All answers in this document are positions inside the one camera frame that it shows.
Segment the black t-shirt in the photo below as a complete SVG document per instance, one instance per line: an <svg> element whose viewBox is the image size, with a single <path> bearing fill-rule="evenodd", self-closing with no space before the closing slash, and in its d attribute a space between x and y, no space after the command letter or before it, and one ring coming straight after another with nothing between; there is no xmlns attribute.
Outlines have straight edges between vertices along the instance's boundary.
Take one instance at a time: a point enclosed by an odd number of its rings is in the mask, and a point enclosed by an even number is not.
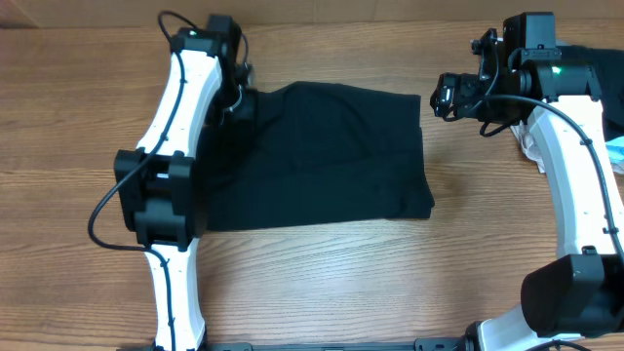
<svg viewBox="0 0 624 351"><path fill-rule="evenodd" d="M207 131L211 231L427 219L418 95L296 82Z"/></svg>

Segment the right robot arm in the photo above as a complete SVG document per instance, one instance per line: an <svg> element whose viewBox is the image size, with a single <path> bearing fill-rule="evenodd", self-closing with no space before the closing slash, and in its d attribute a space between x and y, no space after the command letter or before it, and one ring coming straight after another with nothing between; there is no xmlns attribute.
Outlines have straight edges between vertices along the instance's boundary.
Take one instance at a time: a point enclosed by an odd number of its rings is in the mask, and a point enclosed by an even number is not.
<svg viewBox="0 0 624 351"><path fill-rule="evenodd" d="M596 69L566 59L555 17L530 12L472 42L477 74L441 75L430 104L448 122L480 121L483 136L521 125L542 156L557 222L557 257L528 274L520 303L458 338L418 350L577 348L623 330L623 203L608 159Z"/></svg>

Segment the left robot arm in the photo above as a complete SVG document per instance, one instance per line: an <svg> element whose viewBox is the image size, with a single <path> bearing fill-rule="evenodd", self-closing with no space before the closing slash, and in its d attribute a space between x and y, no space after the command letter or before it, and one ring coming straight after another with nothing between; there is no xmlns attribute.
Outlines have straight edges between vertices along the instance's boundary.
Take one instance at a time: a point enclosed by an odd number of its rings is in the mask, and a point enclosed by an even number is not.
<svg viewBox="0 0 624 351"><path fill-rule="evenodd" d="M166 39L166 88L136 148L116 155L115 191L152 277L157 331L151 349L205 350L197 252L207 227L208 131L251 129L257 92L251 66L238 55L249 44L233 18L211 15L203 28L187 21Z"/></svg>

